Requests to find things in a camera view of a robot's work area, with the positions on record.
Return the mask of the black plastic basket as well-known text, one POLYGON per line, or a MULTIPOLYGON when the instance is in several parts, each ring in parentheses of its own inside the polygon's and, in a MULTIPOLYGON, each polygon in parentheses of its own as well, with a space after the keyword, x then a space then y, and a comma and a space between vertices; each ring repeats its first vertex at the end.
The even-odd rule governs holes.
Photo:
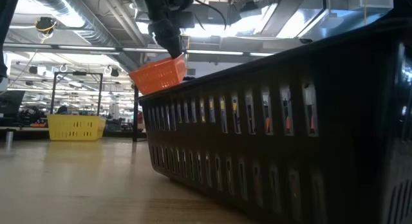
POLYGON ((153 169, 275 224, 412 224, 412 17, 140 99, 153 169))

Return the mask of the black metal frame stand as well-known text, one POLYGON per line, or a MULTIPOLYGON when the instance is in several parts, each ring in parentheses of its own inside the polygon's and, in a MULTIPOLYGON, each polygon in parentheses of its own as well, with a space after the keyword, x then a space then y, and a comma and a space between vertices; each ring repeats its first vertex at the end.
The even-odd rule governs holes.
POLYGON ((97 116, 100 116, 100 104, 101 104, 101 98, 102 98, 102 83, 103 83, 103 73, 88 73, 87 71, 73 71, 73 72, 55 72, 54 73, 54 78, 53 78, 53 87, 51 91, 51 104, 50 104, 50 113, 53 114, 54 112, 54 102, 55 102, 55 92, 56 92, 56 86, 57 83, 60 82, 60 80, 57 80, 57 77, 60 74, 64 75, 75 75, 75 76, 87 76, 87 75, 98 75, 100 77, 99 80, 99 91, 98 91, 98 103, 97 103, 97 116))

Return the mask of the black monitor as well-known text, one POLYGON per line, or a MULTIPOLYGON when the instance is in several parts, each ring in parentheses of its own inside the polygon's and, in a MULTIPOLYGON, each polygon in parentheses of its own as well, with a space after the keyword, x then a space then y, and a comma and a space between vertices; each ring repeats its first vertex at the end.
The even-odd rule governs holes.
POLYGON ((0 118, 15 118, 24 98, 24 91, 5 91, 0 95, 0 118))

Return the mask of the yellow plastic basket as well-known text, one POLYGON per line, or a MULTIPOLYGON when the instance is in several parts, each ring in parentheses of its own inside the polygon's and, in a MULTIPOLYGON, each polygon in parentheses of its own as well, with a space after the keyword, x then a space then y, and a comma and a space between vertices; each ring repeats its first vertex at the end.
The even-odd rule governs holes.
POLYGON ((47 115, 50 140, 94 141, 102 138, 107 119, 87 115, 47 115))

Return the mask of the black ceiling device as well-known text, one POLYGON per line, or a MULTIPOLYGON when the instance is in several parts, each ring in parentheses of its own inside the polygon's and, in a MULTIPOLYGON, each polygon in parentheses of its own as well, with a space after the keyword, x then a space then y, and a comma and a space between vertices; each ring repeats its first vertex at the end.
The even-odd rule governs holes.
POLYGON ((40 17, 40 19, 35 22, 35 29, 44 35, 51 35, 56 25, 57 21, 55 19, 51 17, 40 17))

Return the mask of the orange plastic basket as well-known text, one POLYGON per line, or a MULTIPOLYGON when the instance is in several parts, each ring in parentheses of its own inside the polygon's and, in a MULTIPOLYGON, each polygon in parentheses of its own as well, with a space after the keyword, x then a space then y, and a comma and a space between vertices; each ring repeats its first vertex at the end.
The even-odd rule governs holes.
POLYGON ((129 73, 143 95, 161 91, 182 83, 186 74, 185 57, 171 57, 150 62, 129 73))

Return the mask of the large silver vent duct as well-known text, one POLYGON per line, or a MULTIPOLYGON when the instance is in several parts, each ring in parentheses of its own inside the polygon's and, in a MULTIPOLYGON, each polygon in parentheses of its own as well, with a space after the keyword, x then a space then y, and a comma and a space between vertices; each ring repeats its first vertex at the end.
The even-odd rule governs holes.
POLYGON ((373 23, 393 6, 394 0, 280 0, 267 28, 276 38, 317 41, 373 23))

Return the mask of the long ceiling light fixture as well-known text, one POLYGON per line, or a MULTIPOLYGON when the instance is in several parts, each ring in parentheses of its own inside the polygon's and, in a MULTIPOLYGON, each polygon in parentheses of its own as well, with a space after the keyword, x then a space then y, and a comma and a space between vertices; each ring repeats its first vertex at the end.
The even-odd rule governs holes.
MULTIPOLYGON (((22 49, 22 51, 30 50, 51 50, 51 51, 87 51, 105 53, 120 53, 120 52, 138 52, 138 53, 168 53, 162 48, 128 48, 128 47, 104 47, 104 46, 73 46, 73 45, 58 45, 58 44, 26 44, 6 42, 3 44, 4 49, 22 49)), ((243 57, 268 57, 275 53, 265 52, 249 52, 249 51, 224 51, 224 50, 184 50, 184 54, 198 55, 228 55, 228 56, 243 56, 243 57)))

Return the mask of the black aluminium rig frame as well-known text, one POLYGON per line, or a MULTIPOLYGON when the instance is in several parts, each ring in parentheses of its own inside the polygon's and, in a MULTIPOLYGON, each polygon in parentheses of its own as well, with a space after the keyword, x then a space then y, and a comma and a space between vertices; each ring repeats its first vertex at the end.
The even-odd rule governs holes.
MULTIPOLYGON (((8 68, 3 57, 3 44, 12 22, 17 2, 18 0, 0 0, 0 83, 5 79, 8 79, 8 68)), ((147 137, 147 135, 138 134, 138 137, 147 137)))

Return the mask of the silver round ceiling duct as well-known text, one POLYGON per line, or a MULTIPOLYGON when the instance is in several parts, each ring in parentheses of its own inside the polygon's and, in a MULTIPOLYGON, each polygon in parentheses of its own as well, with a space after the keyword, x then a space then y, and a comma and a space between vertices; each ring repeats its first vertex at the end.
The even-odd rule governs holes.
POLYGON ((58 21, 70 28, 74 28, 75 33, 92 46, 120 46, 120 43, 81 0, 32 1, 49 9, 58 21))

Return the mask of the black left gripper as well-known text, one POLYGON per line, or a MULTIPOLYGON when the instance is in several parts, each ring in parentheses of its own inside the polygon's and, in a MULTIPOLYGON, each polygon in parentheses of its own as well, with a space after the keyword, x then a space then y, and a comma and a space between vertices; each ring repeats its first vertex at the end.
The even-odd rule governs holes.
POLYGON ((167 13, 165 19, 153 21, 148 26, 148 31, 158 44, 167 50, 171 58, 175 59, 182 54, 180 30, 194 28, 194 14, 192 12, 172 11, 167 13))

